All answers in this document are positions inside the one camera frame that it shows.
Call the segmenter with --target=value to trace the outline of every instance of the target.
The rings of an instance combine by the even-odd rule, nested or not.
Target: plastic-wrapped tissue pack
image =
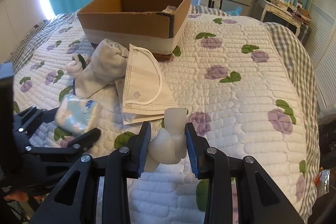
[[[101,109],[99,102],[68,94],[57,110],[55,122],[61,128],[80,136],[97,126]]]

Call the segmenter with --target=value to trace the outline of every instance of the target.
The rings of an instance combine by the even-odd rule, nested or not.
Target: silver screw
[[[209,147],[209,148],[207,149],[207,152],[208,152],[209,154],[216,154],[216,153],[217,153],[217,149],[214,148],[214,147]]]
[[[88,162],[91,159],[91,157],[89,155],[84,155],[81,157],[81,161],[82,162]]]
[[[254,163],[254,157],[252,157],[252,156],[246,156],[245,157],[245,161],[247,163],[249,163],[249,164],[252,164],[252,163]]]
[[[123,147],[119,148],[120,153],[127,153],[128,151],[129,151],[129,148],[127,146],[123,146]]]

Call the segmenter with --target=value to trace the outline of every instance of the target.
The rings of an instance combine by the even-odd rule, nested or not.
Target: plaid fabric
[[[306,185],[302,206],[299,211],[300,216],[306,223],[317,197],[313,181],[320,165],[319,132],[316,124],[317,86],[314,69],[305,48],[288,28],[271,22],[265,23],[265,26],[271,34],[279,55],[283,59],[289,78],[299,95],[302,111],[306,118],[304,121],[307,143]]]
[[[63,25],[74,22],[76,19],[77,12],[60,14],[53,19],[43,20],[35,25],[26,35],[26,38],[16,47],[6,63],[13,63],[13,71],[16,73],[30,61],[34,51],[47,42],[54,31]]]
[[[221,10],[207,8],[201,5],[191,6],[189,12],[192,14],[227,15]],[[62,25],[74,22],[76,19],[77,12],[63,14],[34,27],[7,60],[7,62],[13,63],[14,72],[17,72],[29,62],[34,51],[45,43],[56,29]],[[284,62],[289,78],[297,90],[303,114],[305,115],[306,142],[308,144],[305,174],[306,185],[299,214],[306,223],[308,217],[311,215],[311,208],[317,196],[313,181],[320,165],[319,134],[316,124],[317,101],[314,70],[304,47],[288,28],[277,23],[267,22],[264,24]]]

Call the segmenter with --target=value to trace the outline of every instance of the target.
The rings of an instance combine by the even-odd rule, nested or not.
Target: cardboard box
[[[104,38],[144,47],[153,53],[170,54],[188,18],[191,0],[94,0],[78,12],[91,43]],[[162,12],[175,6],[174,14]]]

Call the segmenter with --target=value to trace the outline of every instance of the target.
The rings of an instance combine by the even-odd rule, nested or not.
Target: white face mask
[[[167,108],[177,106],[154,56],[132,44],[122,101],[122,112],[140,115],[164,114]]]

